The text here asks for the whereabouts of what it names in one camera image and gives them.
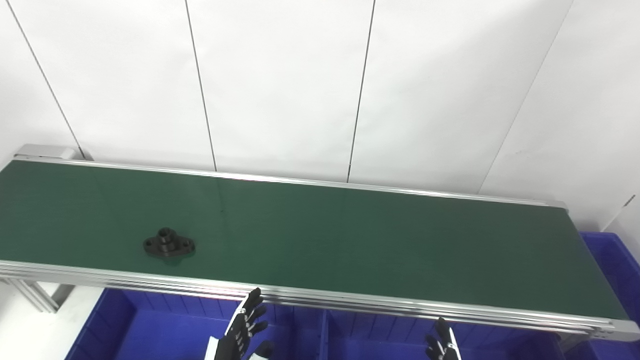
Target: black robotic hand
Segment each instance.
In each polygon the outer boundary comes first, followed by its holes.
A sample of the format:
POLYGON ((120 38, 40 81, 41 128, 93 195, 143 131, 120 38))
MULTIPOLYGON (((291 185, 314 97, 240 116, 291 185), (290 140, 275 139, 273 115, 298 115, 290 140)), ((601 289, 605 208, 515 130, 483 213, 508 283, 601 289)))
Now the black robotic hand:
POLYGON ((460 350, 458 350, 456 336, 453 334, 453 330, 449 327, 449 324, 443 318, 439 318, 435 328, 442 342, 439 342, 430 334, 427 335, 427 356, 429 356, 431 360, 462 360, 460 350))
MULTIPOLYGON (((237 307, 222 339, 209 339, 205 360, 242 360, 253 335, 267 328, 267 322, 255 321, 267 312, 262 304, 260 288, 255 288, 237 307)), ((273 343, 263 341, 247 359, 269 359, 273 343)))

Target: blue storage bin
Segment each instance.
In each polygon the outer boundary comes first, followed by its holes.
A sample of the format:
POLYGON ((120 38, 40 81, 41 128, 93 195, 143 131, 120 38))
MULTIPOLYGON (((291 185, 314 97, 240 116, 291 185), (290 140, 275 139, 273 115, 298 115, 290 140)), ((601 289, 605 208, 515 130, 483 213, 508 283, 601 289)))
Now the blue storage bin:
MULTIPOLYGON (((640 323, 640 265, 614 233, 580 233, 629 318, 640 323)), ((640 360, 640 341, 591 340, 566 354, 567 360, 640 360)))
MULTIPOLYGON (((68 360, 203 359, 238 302, 106 289, 68 360)), ((273 360, 428 360, 434 321, 268 304, 269 327, 252 340, 276 343, 273 360)), ((454 323, 464 360, 563 360, 555 334, 454 323)))

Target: wall panel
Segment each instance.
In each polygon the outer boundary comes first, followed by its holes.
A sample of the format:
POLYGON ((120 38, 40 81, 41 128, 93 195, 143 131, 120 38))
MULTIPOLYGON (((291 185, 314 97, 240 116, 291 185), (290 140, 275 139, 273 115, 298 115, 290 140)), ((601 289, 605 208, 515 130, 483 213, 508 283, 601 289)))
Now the wall panel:
POLYGON ((482 194, 565 202, 602 230, 640 184, 640 3, 576 0, 482 194))
POLYGON ((75 147, 9 6, 0 3, 0 168, 25 143, 75 147))
POLYGON ((183 1, 11 4, 95 160, 213 168, 183 1))
POLYGON ((570 0, 377 0, 354 183, 476 193, 570 0))
POLYGON ((189 0, 218 170, 344 181, 372 0, 189 0))

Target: green belt surface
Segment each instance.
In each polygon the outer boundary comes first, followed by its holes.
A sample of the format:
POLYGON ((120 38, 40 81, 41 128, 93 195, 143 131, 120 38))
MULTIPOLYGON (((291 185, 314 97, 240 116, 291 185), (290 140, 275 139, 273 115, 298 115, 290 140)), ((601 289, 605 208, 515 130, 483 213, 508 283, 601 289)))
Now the green belt surface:
POLYGON ((563 208, 13 161, 0 259, 627 319, 563 208), (161 227, 195 240, 145 253, 161 227))

